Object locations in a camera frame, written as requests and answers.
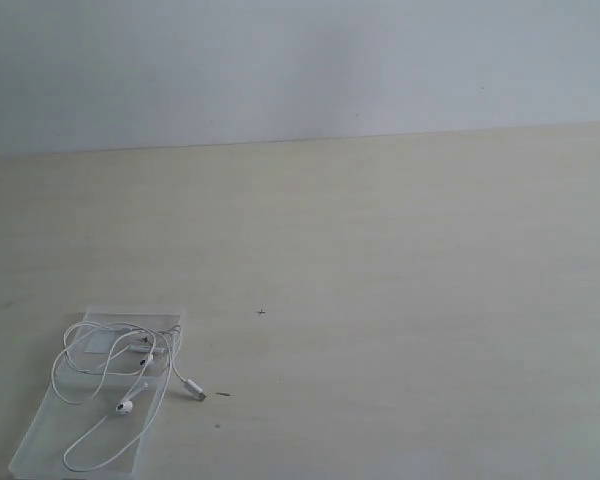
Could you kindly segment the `white wired earphones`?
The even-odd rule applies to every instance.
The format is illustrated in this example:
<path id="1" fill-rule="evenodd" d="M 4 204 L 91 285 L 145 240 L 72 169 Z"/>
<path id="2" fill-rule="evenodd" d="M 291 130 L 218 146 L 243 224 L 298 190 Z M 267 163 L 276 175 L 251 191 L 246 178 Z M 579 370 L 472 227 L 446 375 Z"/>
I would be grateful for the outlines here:
<path id="1" fill-rule="evenodd" d="M 74 352 L 82 343 L 89 344 L 94 336 L 103 336 L 107 347 L 100 354 L 104 360 L 84 367 L 74 358 Z M 62 454 L 64 468 L 72 473 L 92 473 L 109 467 L 131 448 L 141 443 L 159 412 L 167 387 L 173 376 L 182 384 L 193 400 L 206 399 L 204 390 L 191 378 L 184 377 L 176 367 L 176 357 L 182 344 L 179 325 L 167 330 L 155 330 L 128 322 L 101 324 L 83 321 L 69 327 L 63 336 L 63 349 L 55 358 L 50 372 L 50 388 L 56 398 L 66 405 L 83 406 L 100 396 L 104 388 L 120 388 L 122 396 L 115 404 L 114 412 L 108 411 L 93 426 L 71 443 Z M 90 382 L 91 393 L 85 397 L 71 398 L 65 394 L 68 380 L 59 374 L 63 368 L 70 373 L 85 377 Z M 134 411 L 134 399 L 146 391 L 156 394 L 155 405 L 148 410 L 148 417 L 126 436 L 126 442 L 115 452 L 89 465 L 77 465 L 72 461 L 75 451 L 92 440 L 103 428 L 115 427 L 118 420 Z"/>

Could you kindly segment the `clear plastic storage box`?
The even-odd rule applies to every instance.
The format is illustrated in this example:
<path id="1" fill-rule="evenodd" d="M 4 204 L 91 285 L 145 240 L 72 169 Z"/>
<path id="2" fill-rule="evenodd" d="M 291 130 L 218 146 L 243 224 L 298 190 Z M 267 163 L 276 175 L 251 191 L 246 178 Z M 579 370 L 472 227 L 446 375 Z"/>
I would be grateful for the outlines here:
<path id="1" fill-rule="evenodd" d="M 186 314 L 184 309 L 174 307 L 124 308 L 111 306 L 90 306 L 82 319 L 101 324 L 128 322 L 155 330 L 167 330 L 179 325 L 183 328 Z M 100 354 L 108 341 L 94 336 L 89 344 L 82 343 L 74 352 L 74 358 L 84 366 L 97 365 L 104 360 Z M 61 377 L 68 380 L 65 394 L 71 398 L 85 397 L 91 393 L 90 382 L 61 368 Z M 131 448 L 118 461 L 98 472 L 80 474 L 64 468 L 62 454 L 81 434 L 93 426 L 108 411 L 114 412 L 114 406 L 122 396 L 120 388 L 104 388 L 97 399 L 83 406 L 64 404 L 49 387 L 41 401 L 21 444 L 9 464 L 9 471 L 16 479 L 135 479 L 141 454 L 147 444 L 149 432 L 141 443 Z M 134 399 L 134 411 L 128 417 L 118 420 L 111 428 L 103 428 L 95 437 L 75 451 L 72 461 L 77 465 L 89 465 L 102 460 L 107 454 L 115 452 L 126 442 L 126 436 L 134 434 L 148 410 L 155 405 L 156 394 L 149 390 Z"/>

